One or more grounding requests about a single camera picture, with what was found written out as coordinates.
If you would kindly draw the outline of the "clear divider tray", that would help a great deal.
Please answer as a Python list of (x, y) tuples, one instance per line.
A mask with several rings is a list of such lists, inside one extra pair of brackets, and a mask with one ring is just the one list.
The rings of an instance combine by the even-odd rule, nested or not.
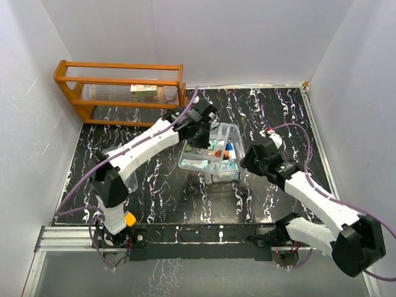
[(179, 157), (179, 167), (210, 174), (236, 171), (238, 135), (239, 128), (235, 124), (211, 124), (206, 147), (195, 148), (185, 141)]

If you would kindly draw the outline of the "clear first aid box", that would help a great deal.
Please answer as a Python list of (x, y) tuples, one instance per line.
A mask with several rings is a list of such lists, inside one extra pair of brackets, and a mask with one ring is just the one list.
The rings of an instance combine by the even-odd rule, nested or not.
[(198, 153), (207, 165), (202, 169), (207, 184), (238, 182), (243, 171), (239, 162), (244, 148), (239, 127), (235, 124), (214, 123), (210, 127), (209, 146)]

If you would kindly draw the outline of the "white blue tube bottle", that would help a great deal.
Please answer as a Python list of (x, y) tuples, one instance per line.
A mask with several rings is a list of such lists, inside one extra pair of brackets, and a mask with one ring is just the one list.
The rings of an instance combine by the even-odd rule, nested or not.
[(236, 152), (234, 145), (231, 142), (228, 142), (226, 144), (225, 148), (225, 156), (230, 159), (230, 160), (235, 160), (236, 159)]

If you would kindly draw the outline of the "teal bandage packet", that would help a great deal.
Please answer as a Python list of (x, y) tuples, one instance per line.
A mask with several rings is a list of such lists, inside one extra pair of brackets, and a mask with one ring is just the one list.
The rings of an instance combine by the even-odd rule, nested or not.
[(233, 161), (223, 161), (218, 172), (218, 182), (235, 182), (239, 181), (240, 172), (237, 164)]

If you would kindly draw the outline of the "teal white sachet strips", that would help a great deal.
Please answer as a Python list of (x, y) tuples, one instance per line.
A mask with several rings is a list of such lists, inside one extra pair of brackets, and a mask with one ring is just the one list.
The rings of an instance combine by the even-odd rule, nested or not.
[(181, 160), (180, 166), (186, 168), (198, 168), (198, 169), (206, 169), (209, 165), (208, 160)]

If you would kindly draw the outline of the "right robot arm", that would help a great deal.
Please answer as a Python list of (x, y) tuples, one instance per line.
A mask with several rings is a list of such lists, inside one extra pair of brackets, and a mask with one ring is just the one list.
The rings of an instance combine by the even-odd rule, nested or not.
[(311, 223), (297, 213), (276, 221), (275, 228), (256, 231), (249, 240), (258, 246), (291, 245), (301, 242), (330, 256), (346, 275), (355, 277), (386, 255), (381, 224), (371, 215), (338, 204), (324, 197), (324, 190), (308, 182), (303, 167), (293, 160), (284, 160), (282, 139), (272, 134), (263, 144), (249, 147), (240, 165), (257, 176), (264, 176), (283, 192), (302, 202), (321, 225)]

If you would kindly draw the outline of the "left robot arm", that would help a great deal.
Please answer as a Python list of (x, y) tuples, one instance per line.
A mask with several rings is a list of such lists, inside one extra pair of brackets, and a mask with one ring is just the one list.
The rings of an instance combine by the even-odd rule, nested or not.
[(128, 181), (145, 162), (164, 149), (182, 141), (206, 149), (212, 121), (218, 109), (206, 99), (193, 99), (185, 108), (168, 110), (151, 128), (107, 153), (97, 152), (95, 171), (90, 177), (100, 210), (103, 213), (103, 238), (114, 247), (127, 241), (126, 229), (132, 226), (132, 214), (124, 211), (129, 195)]

